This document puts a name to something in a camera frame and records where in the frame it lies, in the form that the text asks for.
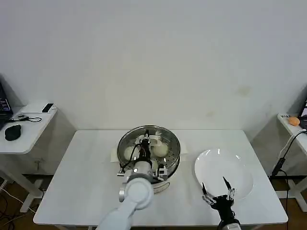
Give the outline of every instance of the black cable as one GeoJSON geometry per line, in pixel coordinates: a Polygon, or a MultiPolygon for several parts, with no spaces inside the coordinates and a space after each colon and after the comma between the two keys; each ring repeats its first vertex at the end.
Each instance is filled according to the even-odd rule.
{"type": "Polygon", "coordinates": [[[1,219],[3,216],[6,216],[5,212],[6,212],[7,208],[8,208],[8,200],[7,200],[7,199],[5,198],[5,196],[2,195],[1,193],[0,193],[0,196],[1,196],[1,197],[4,199],[4,201],[5,201],[5,209],[4,209],[3,212],[0,211],[0,212],[1,212],[0,219],[1,219]]]}
{"type": "MultiPolygon", "coordinates": [[[[280,169],[280,171],[283,172],[286,175],[286,177],[288,176],[284,170],[280,169]]],[[[290,189],[288,178],[287,178],[287,185],[288,185],[288,188],[287,188],[287,197],[286,197],[286,214],[288,216],[288,197],[289,197],[289,189],[290,189]]]]}
{"type": "Polygon", "coordinates": [[[28,116],[25,116],[25,117],[20,117],[17,120],[14,120],[12,118],[12,119],[7,120],[6,122],[7,123],[13,123],[13,122],[19,122],[19,121],[40,122],[40,121],[42,121],[42,118],[41,117],[28,117],[28,116]]]}
{"type": "Polygon", "coordinates": [[[297,134],[297,135],[293,138],[293,140],[291,141],[289,147],[287,148],[287,151],[286,151],[286,153],[284,154],[283,158],[286,157],[286,155],[287,155],[287,153],[288,153],[288,151],[289,151],[289,149],[290,149],[290,147],[291,147],[293,141],[296,139],[296,137],[297,137],[298,135],[302,134],[302,133],[307,133],[307,131],[301,132],[301,133],[297,134]]]}
{"type": "Polygon", "coordinates": [[[292,143],[294,142],[294,140],[296,139],[296,137],[297,137],[298,135],[302,134],[302,133],[307,133],[307,131],[298,133],[298,134],[292,139],[292,141],[291,141],[290,145],[288,146],[287,151],[286,151],[286,153],[284,154],[284,156],[281,157],[280,159],[278,159],[278,162],[277,162],[277,164],[275,165],[275,167],[274,167],[274,169],[273,169],[273,171],[272,171],[272,173],[271,173],[271,176],[269,176],[269,179],[270,179],[270,180],[272,179],[273,176],[276,176],[277,173],[282,169],[283,164],[284,164],[284,162],[286,161],[286,158],[285,158],[285,157],[286,157],[286,155],[288,154],[289,149],[290,149],[292,143]]]}

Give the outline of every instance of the white plate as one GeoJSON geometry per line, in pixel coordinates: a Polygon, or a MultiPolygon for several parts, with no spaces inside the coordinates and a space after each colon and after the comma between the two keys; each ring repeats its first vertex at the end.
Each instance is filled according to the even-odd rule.
{"type": "Polygon", "coordinates": [[[195,175],[213,196],[227,194],[223,177],[236,189],[235,199],[245,198],[253,189],[253,177],[240,156],[225,149],[210,149],[201,153],[195,161],[195,175]]]}

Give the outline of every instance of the laptop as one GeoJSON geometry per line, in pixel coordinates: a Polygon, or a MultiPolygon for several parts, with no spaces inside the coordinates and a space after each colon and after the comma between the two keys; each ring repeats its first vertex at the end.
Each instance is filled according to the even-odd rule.
{"type": "Polygon", "coordinates": [[[0,130],[13,115],[12,108],[9,105],[4,89],[0,83],[0,130]]]}

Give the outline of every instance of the orange object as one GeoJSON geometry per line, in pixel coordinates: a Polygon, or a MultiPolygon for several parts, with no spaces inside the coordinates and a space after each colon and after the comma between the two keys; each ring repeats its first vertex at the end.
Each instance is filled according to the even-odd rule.
{"type": "Polygon", "coordinates": [[[288,119],[289,124],[293,126],[298,126],[299,125],[299,119],[297,117],[291,116],[288,119]]]}

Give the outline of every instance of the table leg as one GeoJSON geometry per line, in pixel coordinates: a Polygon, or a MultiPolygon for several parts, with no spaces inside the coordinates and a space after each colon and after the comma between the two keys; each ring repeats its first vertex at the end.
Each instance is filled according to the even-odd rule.
{"type": "Polygon", "coordinates": [[[28,208],[30,207],[32,201],[35,198],[42,198],[43,192],[39,190],[40,185],[42,184],[43,180],[37,180],[35,184],[32,184],[27,178],[25,178],[15,166],[6,167],[0,165],[0,171],[4,172],[8,177],[14,180],[17,184],[23,187],[25,190],[29,192],[26,200],[24,201],[20,212],[27,212],[28,208]]]}
{"type": "Polygon", "coordinates": [[[251,230],[260,229],[261,227],[263,227],[263,225],[257,225],[257,226],[255,226],[255,227],[253,227],[251,230]]]}
{"type": "MultiPolygon", "coordinates": [[[[301,210],[307,212],[307,203],[301,194],[307,188],[307,177],[298,184],[295,184],[293,180],[289,180],[289,187],[288,198],[295,198],[301,210]]],[[[287,191],[276,191],[276,194],[280,199],[286,199],[287,197],[287,191]]]]}
{"type": "Polygon", "coordinates": [[[61,226],[61,225],[55,225],[55,227],[57,227],[60,230],[69,230],[68,228],[61,226]]]}
{"type": "Polygon", "coordinates": [[[32,184],[27,178],[25,178],[18,170],[16,170],[15,166],[12,166],[10,169],[8,169],[8,167],[0,165],[0,170],[29,193],[31,193],[35,198],[42,198],[43,192],[35,187],[35,185],[32,184]]]}
{"type": "MultiPolygon", "coordinates": [[[[34,186],[39,188],[42,185],[43,180],[36,180],[34,186]]],[[[31,206],[33,200],[36,199],[31,193],[28,194],[27,198],[24,200],[23,205],[20,208],[20,212],[27,212],[31,206]]]]}

